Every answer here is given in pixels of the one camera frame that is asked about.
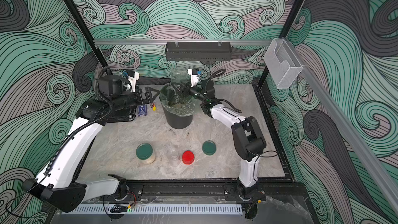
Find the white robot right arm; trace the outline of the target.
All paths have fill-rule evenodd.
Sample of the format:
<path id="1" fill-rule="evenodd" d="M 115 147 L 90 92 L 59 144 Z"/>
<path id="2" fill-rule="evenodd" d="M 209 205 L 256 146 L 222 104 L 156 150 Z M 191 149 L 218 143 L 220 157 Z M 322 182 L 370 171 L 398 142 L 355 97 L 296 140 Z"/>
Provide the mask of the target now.
<path id="1" fill-rule="evenodd" d="M 201 87 L 180 84 L 174 89 L 181 96 L 189 95 L 200 100 L 204 114 L 231 129 L 235 151 L 241 158 L 237 191 L 241 198 L 248 199 L 258 188 L 258 163 L 266 148 L 257 119 L 242 116 L 241 111 L 227 100 L 208 97 Z"/>

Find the green jar lid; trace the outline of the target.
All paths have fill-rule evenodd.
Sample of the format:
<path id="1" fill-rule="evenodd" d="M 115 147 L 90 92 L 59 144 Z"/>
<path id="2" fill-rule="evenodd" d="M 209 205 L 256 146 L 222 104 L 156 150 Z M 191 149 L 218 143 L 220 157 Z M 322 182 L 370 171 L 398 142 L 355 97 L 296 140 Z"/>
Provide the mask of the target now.
<path id="1" fill-rule="evenodd" d="M 217 146 L 213 141 L 205 141 L 202 145 L 202 151 L 207 156 L 212 156 L 215 154 Z"/>

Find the red jar lid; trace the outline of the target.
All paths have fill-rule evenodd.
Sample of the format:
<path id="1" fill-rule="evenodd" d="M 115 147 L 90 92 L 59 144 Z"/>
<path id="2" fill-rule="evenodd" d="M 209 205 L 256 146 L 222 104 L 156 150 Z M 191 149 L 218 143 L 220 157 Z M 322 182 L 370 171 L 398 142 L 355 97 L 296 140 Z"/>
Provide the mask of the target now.
<path id="1" fill-rule="evenodd" d="M 195 161 L 195 156 L 192 151 L 184 151 L 181 157 L 181 160 L 184 164 L 190 165 Z"/>

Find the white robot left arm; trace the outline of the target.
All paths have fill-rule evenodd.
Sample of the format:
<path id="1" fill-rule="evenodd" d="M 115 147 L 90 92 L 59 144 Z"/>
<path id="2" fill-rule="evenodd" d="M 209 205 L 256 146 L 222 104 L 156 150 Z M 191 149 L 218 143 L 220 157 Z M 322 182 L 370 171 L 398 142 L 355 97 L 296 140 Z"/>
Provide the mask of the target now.
<path id="1" fill-rule="evenodd" d="M 27 179 L 22 190 L 66 213 L 87 200 L 108 196 L 123 201 L 128 196 L 127 180 L 115 174 L 105 179 L 78 181 L 77 177 L 98 133 L 109 119 L 128 117 L 139 105 L 153 103 L 160 91 L 146 87 L 114 98 L 97 95 L 85 101 L 72 127 L 46 168 L 35 179 Z"/>

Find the green-lidded oatmeal jar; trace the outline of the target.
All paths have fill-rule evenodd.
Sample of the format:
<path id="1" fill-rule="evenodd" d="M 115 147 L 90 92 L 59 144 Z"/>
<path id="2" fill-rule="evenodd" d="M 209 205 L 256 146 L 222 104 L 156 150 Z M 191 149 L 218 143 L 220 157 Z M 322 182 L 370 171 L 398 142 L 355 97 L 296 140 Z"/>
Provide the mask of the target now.
<path id="1" fill-rule="evenodd" d="M 190 76 L 187 69 L 176 68 L 171 74 L 171 86 L 176 92 L 180 92 L 186 85 L 190 85 Z"/>
<path id="2" fill-rule="evenodd" d="M 143 164 L 151 164 L 156 159 L 153 147 L 149 143 L 142 143 L 136 149 L 136 156 Z"/>

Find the clear oatmeal jar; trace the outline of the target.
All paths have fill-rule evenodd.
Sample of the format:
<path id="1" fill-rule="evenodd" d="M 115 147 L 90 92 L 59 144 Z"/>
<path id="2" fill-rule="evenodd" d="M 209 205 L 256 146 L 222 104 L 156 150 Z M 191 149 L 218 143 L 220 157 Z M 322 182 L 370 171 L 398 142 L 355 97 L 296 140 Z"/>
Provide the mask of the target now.
<path id="1" fill-rule="evenodd" d="M 167 159 L 169 161 L 169 164 L 172 167 L 176 167 L 180 164 L 180 155 L 179 152 L 176 149 L 170 149 L 166 153 Z"/>

